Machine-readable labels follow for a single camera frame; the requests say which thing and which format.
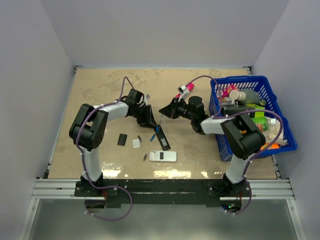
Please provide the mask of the black remote control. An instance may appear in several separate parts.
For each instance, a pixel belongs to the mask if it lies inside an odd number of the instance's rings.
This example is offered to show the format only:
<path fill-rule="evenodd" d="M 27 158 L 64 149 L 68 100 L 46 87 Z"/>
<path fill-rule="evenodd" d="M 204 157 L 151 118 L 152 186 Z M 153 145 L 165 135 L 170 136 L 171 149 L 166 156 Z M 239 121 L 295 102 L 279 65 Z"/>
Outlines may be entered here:
<path fill-rule="evenodd" d="M 159 131 L 158 133 L 156 133 L 156 127 L 159 126 Z M 159 143 L 161 145 L 161 148 L 163 151 L 168 151 L 171 149 L 170 147 L 170 144 L 166 138 L 166 135 L 162 129 L 162 127 L 160 125 L 157 125 L 155 128 L 154 128 L 154 132 L 155 132 L 155 135 L 157 136 L 158 140 L 159 140 Z"/>

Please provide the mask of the white battery cover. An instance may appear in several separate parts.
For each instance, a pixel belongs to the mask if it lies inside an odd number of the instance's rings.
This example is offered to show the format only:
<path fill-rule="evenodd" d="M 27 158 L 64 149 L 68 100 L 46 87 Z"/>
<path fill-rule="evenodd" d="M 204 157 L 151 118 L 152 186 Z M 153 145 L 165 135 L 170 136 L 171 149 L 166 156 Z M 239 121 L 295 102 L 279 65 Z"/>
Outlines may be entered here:
<path fill-rule="evenodd" d="M 138 149 L 141 147 L 141 142 L 139 139 L 133 139 L 132 140 L 132 146 L 134 149 Z"/>

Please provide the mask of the black battery cover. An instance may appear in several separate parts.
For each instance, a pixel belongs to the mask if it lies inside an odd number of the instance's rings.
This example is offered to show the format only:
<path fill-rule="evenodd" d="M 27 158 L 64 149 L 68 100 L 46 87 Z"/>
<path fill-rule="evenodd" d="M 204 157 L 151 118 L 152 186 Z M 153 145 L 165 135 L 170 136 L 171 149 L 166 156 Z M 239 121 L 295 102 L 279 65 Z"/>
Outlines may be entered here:
<path fill-rule="evenodd" d="M 119 137 L 118 137 L 118 141 L 117 141 L 117 145 L 118 146 L 125 146 L 126 145 L 126 141 L 127 141 L 127 134 L 124 133 L 120 133 Z"/>

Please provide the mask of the white remote control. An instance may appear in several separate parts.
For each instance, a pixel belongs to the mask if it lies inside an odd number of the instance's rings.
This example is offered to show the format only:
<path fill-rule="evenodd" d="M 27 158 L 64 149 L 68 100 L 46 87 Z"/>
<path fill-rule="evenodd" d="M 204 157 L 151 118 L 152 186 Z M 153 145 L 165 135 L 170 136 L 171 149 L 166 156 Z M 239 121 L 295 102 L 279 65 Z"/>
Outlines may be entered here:
<path fill-rule="evenodd" d="M 175 151 L 150 151 L 150 162 L 175 163 L 177 161 L 177 153 Z"/>

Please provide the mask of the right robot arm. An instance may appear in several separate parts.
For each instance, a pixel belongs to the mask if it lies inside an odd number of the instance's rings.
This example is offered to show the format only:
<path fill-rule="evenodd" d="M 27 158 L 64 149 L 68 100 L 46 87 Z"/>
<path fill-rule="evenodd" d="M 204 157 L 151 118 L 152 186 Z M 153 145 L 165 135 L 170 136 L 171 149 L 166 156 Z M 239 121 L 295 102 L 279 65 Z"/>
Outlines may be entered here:
<path fill-rule="evenodd" d="M 232 151 L 228 170 L 223 175 L 223 192 L 230 197 L 240 190 L 244 182 L 249 160 L 261 150 L 266 139 L 248 113 L 231 118 L 214 118 L 205 112 L 203 99 L 192 96 L 188 102 L 173 98 L 171 103 L 159 110 L 170 118 L 183 117 L 190 120 L 192 129 L 201 135 L 224 135 Z"/>

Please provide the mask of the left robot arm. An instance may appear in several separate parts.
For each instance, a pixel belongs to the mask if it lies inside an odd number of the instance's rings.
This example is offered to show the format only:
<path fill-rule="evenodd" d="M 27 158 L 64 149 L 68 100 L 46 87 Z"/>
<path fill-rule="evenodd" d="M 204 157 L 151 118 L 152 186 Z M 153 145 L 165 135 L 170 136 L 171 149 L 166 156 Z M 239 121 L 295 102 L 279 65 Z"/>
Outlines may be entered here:
<path fill-rule="evenodd" d="M 131 89 L 118 100 L 92 106 L 81 105 L 69 130 L 69 137 L 80 151 L 83 173 L 80 181 L 86 183 L 86 191 L 99 196 L 104 190 L 103 173 L 99 162 L 98 147 L 103 141 L 107 123 L 119 118 L 133 117 L 143 128 L 155 128 L 152 107 L 140 91 Z"/>

